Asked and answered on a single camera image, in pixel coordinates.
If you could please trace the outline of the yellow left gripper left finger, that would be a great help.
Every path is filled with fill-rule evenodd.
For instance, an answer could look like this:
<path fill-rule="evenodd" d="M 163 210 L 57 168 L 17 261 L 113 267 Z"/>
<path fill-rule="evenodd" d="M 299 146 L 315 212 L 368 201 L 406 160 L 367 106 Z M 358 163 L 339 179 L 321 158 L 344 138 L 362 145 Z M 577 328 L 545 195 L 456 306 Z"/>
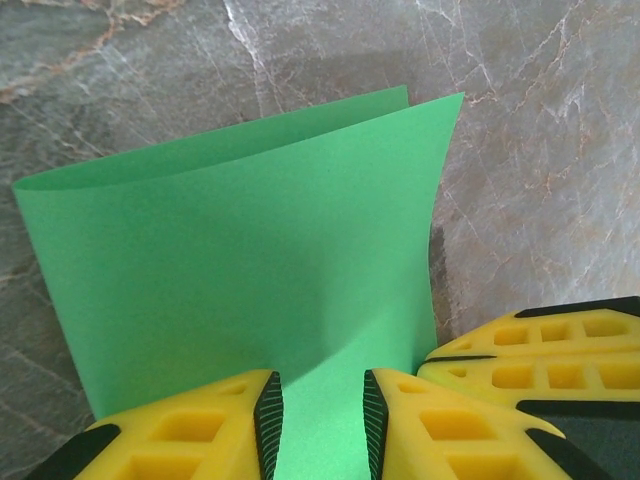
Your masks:
<path fill-rule="evenodd" d="M 271 479 L 284 402 L 274 370 L 252 370 L 103 418 L 31 479 Z"/>

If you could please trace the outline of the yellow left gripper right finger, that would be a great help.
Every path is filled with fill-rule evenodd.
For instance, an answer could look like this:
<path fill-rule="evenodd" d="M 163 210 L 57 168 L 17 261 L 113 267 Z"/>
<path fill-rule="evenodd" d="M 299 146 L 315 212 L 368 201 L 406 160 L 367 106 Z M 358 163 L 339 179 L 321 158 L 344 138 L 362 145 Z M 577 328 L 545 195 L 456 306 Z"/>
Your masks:
<path fill-rule="evenodd" d="M 373 479 L 607 479 L 555 426 L 393 369 L 364 374 Z"/>

